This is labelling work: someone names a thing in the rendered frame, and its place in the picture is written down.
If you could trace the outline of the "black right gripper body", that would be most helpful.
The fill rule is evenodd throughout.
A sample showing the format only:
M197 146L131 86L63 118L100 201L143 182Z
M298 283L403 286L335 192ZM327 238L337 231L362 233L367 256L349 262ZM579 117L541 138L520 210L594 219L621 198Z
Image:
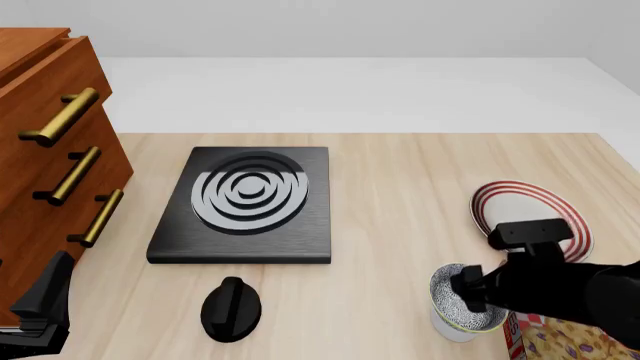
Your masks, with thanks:
M483 275L482 266L465 266L461 273L459 296L464 300L469 311L484 313L491 303L493 286L492 273Z

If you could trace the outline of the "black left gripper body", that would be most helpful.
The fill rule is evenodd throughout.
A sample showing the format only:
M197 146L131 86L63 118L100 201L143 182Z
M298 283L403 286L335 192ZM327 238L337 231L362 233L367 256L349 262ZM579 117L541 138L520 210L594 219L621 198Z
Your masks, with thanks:
M0 326L0 355L54 355L69 335L68 323L27 323L34 328Z

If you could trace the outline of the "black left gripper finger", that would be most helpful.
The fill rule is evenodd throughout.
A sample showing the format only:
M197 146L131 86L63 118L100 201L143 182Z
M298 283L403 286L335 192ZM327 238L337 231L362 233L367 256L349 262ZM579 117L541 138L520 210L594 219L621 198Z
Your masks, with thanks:
M69 287L75 260L66 251L58 251L53 259L54 275L52 277L53 302L49 311L51 323L69 329Z
M22 324L49 324L56 293L56 259L52 258L32 287L10 307Z

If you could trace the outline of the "black patterned bowl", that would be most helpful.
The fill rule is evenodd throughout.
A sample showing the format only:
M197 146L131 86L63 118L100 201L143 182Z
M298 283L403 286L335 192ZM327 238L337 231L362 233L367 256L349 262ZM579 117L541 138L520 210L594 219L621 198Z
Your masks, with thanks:
M441 266L431 275L429 283L432 324L443 337L455 342L470 341L476 335L499 329L509 314L494 305L488 305L483 313L469 311L451 286L452 276L458 275L465 266L463 263Z

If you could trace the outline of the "white plate with red rings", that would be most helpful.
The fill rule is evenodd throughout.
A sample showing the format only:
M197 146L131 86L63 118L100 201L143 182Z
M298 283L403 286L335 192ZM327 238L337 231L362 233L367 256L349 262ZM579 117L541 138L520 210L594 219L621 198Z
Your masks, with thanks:
M593 233L580 212L552 191L517 180L497 180L481 185L470 200L472 219L481 233L488 235L498 224L562 218L574 237L560 242L565 260L581 263L594 246Z

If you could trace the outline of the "flat black stove plate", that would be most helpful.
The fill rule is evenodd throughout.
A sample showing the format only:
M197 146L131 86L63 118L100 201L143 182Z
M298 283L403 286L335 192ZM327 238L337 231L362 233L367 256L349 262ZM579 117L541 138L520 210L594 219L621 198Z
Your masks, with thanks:
M328 264L325 147L196 146L146 251L152 264Z

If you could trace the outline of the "printed food box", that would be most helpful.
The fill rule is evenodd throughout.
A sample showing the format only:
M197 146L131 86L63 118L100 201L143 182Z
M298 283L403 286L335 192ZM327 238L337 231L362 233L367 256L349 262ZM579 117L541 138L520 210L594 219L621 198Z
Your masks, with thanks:
M640 360L601 329L512 312L503 324L510 360Z

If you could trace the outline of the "round black stove knob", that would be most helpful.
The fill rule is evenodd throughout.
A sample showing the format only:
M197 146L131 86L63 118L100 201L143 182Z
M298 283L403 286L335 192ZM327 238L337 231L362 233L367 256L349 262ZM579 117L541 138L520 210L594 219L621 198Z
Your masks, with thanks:
M256 329L262 314L260 297L241 278L227 277L203 302L200 320L214 341L233 343Z

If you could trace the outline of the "protruding wooden drawer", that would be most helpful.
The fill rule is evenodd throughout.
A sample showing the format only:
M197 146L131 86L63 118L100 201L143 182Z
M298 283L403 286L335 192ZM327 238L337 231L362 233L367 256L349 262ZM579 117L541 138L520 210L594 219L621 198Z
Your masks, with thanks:
M0 141L40 130L66 104L62 95L96 89L90 110L103 108L112 89L88 37L56 38L0 78Z

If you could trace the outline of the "wooden cabinet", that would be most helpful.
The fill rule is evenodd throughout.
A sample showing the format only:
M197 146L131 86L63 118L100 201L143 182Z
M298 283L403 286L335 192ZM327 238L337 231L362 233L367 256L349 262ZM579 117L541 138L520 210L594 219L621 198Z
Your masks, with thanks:
M66 28L1 28L0 78L8 80L8 72L56 38L68 37Z

